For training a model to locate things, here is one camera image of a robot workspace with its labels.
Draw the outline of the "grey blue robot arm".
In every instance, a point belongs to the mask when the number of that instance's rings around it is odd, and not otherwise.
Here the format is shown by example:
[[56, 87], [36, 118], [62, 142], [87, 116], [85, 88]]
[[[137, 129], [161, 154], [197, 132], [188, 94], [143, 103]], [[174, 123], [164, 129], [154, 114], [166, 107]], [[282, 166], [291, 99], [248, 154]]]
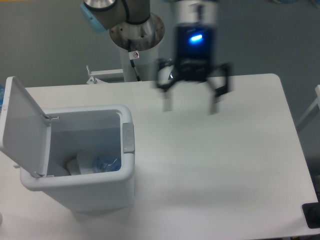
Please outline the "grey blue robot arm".
[[230, 91], [230, 63], [217, 64], [217, 0], [173, 0], [173, 58], [160, 58], [165, 37], [163, 20], [148, 0], [84, 0], [80, 11], [98, 33], [108, 31], [121, 57], [125, 82], [153, 81], [171, 109], [171, 88], [179, 82], [207, 83], [212, 92], [210, 113]]

